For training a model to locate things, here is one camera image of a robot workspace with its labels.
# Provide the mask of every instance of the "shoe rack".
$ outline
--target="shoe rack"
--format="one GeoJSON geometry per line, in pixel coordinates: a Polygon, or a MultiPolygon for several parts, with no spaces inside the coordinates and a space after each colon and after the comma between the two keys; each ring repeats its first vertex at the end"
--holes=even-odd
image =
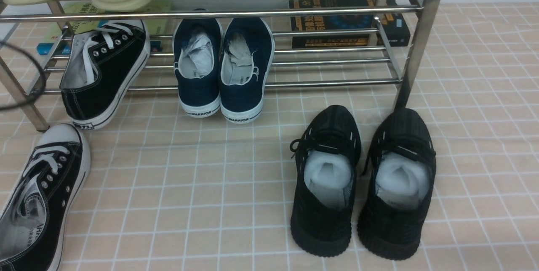
{"type": "MultiPolygon", "coordinates": [[[[376,43],[376,35],[380,35],[383,45],[368,45],[365,47],[335,47],[335,48],[304,48],[304,49],[286,49],[276,50],[277,55],[291,54],[318,54],[324,55],[330,52],[382,52],[383,57],[380,58],[357,58],[353,60],[338,60],[325,59],[318,60],[313,58],[311,61],[287,61],[274,62],[273,67],[280,66],[321,66],[322,68],[330,68],[331,66],[341,66],[344,64],[380,64],[381,68],[388,67],[392,77],[383,79],[361,79],[361,80],[333,80],[333,81],[304,81],[304,82],[276,82],[267,83],[268,88],[311,88],[311,87],[344,87],[344,86],[360,86],[360,85],[397,85],[398,91],[395,98],[393,108],[401,108],[406,106],[410,91],[416,78],[419,69],[419,64],[423,58],[425,47],[435,16],[440,4],[440,0],[409,0],[410,5],[404,6],[386,6],[385,1],[378,0],[375,7],[354,7],[354,8],[312,8],[312,9],[283,9],[283,10],[267,10],[267,11],[173,11],[166,13],[97,13],[97,14],[64,14],[64,10],[60,1],[86,1],[86,0],[55,0],[48,2],[48,6],[52,14],[34,14],[21,16],[0,16],[0,23],[12,22],[56,22],[62,31],[62,36],[54,43],[50,54],[44,58],[42,62],[46,72],[46,77],[52,72],[62,72],[65,67],[56,66],[59,60],[67,60],[69,56],[61,56],[56,54],[56,49],[62,41],[72,39],[72,34],[69,26],[69,21],[84,21],[84,20],[104,20],[104,19],[181,19],[181,18],[235,18],[241,16],[330,16],[330,15],[354,15],[354,14],[375,14],[372,28],[366,29],[347,29],[339,31],[310,31],[310,32],[274,32],[275,37],[292,37],[292,36],[316,36],[316,35],[370,35],[370,43],[376,43]],[[406,63],[401,67],[397,64],[397,60],[393,55],[387,36],[382,28],[380,18],[377,14],[381,13],[415,13],[418,22],[411,40],[410,49],[406,58],[406,63]]],[[[0,0],[0,13],[5,9],[6,4],[0,0]]],[[[161,35],[159,39],[171,39],[172,35],[161,35]]],[[[170,58],[172,53],[152,53],[152,58],[170,58]]],[[[31,93],[42,82],[39,75],[36,74],[29,89],[23,89],[15,76],[11,73],[6,63],[0,58],[0,82],[4,84],[8,92],[12,95],[15,101],[25,100],[25,96],[31,93]]],[[[171,69],[169,66],[147,66],[144,70],[164,70],[171,69]]],[[[156,91],[177,91],[176,85],[154,86],[154,87],[130,87],[129,91],[139,93],[156,91]]],[[[59,89],[46,89],[45,94],[59,95],[59,89]]],[[[29,121],[38,131],[46,131],[49,127],[42,114],[34,105],[25,106],[23,112],[29,118],[29,121]]]]}

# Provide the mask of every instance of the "book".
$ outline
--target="book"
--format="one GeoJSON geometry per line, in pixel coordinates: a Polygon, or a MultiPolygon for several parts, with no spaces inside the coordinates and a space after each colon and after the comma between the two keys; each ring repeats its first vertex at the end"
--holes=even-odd
{"type": "MultiPolygon", "coordinates": [[[[154,0],[144,8],[141,8],[139,11],[141,12],[167,12],[172,9],[172,1],[167,0],[154,0]]],[[[90,14],[90,13],[105,13],[105,10],[101,10],[96,8],[92,3],[90,2],[78,2],[78,3],[71,3],[64,7],[64,12],[66,14],[90,14]]],[[[75,32],[75,35],[79,35],[80,33],[85,33],[88,31],[92,31],[93,29],[96,29],[97,27],[101,27],[104,25],[107,20],[101,20],[101,21],[74,21],[71,22],[71,28],[73,29],[73,32],[75,32]]],[[[144,20],[144,23],[146,23],[146,26],[148,27],[148,31],[150,32],[150,36],[152,35],[163,35],[165,30],[167,29],[167,19],[152,19],[152,20],[144,20]]],[[[43,36],[42,41],[37,45],[37,53],[40,56],[46,56],[51,48],[52,45],[54,45],[54,42],[58,37],[61,36],[61,30],[60,27],[58,27],[58,24],[51,23],[50,27],[48,28],[47,33],[43,36]]],[[[162,41],[160,40],[152,40],[150,42],[150,48],[152,52],[161,52],[163,51],[162,47],[162,41]]],[[[62,55],[69,55],[71,52],[71,47],[69,45],[63,44],[62,47],[60,47],[62,55]]]]}
{"type": "MultiPolygon", "coordinates": [[[[291,9],[335,8],[374,6],[375,0],[290,0],[291,9]]],[[[395,0],[387,0],[388,5],[397,5],[395,0]]],[[[372,14],[352,16],[293,16],[292,31],[322,31],[361,29],[372,27],[372,14]]],[[[384,14],[381,18],[387,39],[392,47],[406,47],[410,42],[410,29],[402,14],[384,14]]],[[[292,48],[308,47],[349,47],[367,45],[369,35],[325,35],[292,37],[292,48]]]]}

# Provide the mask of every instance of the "tiled floor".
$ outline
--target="tiled floor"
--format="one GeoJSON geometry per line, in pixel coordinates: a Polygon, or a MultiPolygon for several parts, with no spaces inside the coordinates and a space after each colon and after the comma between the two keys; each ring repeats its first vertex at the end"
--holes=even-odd
{"type": "MultiPolygon", "coordinates": [[[[287,28],[285,19],[270,22],[287,28]]],[[[45,30],[23,24],[11,42],[33,50],[45,30]]],[[[403,64],[404,49],[396,53],[403,64]]],[[[32,79],[25,60],[0,54],[19,79],[32,79]]],[[[128,95],[110,125],[87,134],[92,172],[69,218],[62,270],[537,270],[538,56],[539,4],[443,5],[408,103],[438,153],[422,244],[409,260],[380,259],[355,234],[347,252],[321,259],[302,252],[288,228],[289,142],[318,111],[342,104],[356,117],[366,153],[396,92],[379,86],[268,91],[262,116],[241,126],[218,115],[186,117],[174,94],[128,95]]],[[[274,73],[270,81],[389,76],[379,66],[274,73]]],[[[51,87],[59,79],[52,75],[51,87]]],[[[137,83],[175,80],[167,70],[144,72],[137,83]]],[[[50,122],[67,120],[58,96],[38,105],[50,122]]],[[[0,137],[4,203],[39,134],[10,112],[0,114],[0,137]]],[[[366,179],[357,194],[354,223],[366,179]]]]}

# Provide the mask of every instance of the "black cable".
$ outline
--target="black cable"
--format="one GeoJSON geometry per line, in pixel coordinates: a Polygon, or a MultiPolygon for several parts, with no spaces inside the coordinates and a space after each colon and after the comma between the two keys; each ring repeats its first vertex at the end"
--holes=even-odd
{"type": "Polygon", "coordinates": [[[22,108],[24,106],[28,106],[30,104],[34,104],[35,101],[37,101],[38,98],[43,95],[43,93],[45,92],[46,85],[47,85],[47,77],[45,75],[45,70],[43,70],[43,67],[41,66],[41,64],[39,64],[39,62],[30,53],[28,53],[26,50],[22,49],[21,47],[17,47],[16,45],[12,45],[8,42],[0,41],[0,49],[4,46],[8,47],[9,49],[15,52],[19,52],[23,54],[23,56],[28,58],[34,64],[34,66],[37,68],[37,72],[39,73],[39,78],[41,79],[41,83],[40,83],[41,86],[39,87],[39,89],[37,89],[37,91],[32,91],[31,93],[29,93],[26,96],[27,100],[25,100],[24,102],[10,104],[6,106],[0,106],[0,112],[14,110],[14,109],[22,108]]]}

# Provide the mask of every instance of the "sneaker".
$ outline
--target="sneaker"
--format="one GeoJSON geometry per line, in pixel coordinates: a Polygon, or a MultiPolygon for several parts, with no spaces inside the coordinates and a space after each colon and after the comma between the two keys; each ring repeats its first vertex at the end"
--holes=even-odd
{"type": "Polygon", "coordinates": [[[290,220],[292,237],[311,254],[339,255],[352,237],[350,219],[361,153],[356,121],[343,106],[329,106],[290,149],[298,169],[290,220]]]}
{"type": "Polygon", "coordinates": [[[221,107],[219,53],[223,28],[216,19],[184,19],[173,36],[179,102],[191,117],[208,117],[221,107]]]}
{"type": "Polygon", "coordinates": [[[371,161],[373,170],[358,221],[360,241],[370,252],[391,260],[414,255],[431,203],[435,156],[417,112],[398,109],[378,127],[367,155],[366,166],[371,161]]]}
{"type": "Polygon", "coordinates": [[[0,216],[0,270],[58,270],[66,218],[89,170],[88,142],[75,127],[42,136],[0,216]]]}
{"type": "Polygon", "coordinates": [[[275,40],[261,18],[233,19],[224,47],[221,112],[232,123],[250,123],[262,112],[275,40]]]}
{"type": "Polygon", "coordinates": [[[75,127],[93,130],[108,124],[149,57],[150,36],[141,20],[109,21],[75,35],[60,82],[75,127]]]}

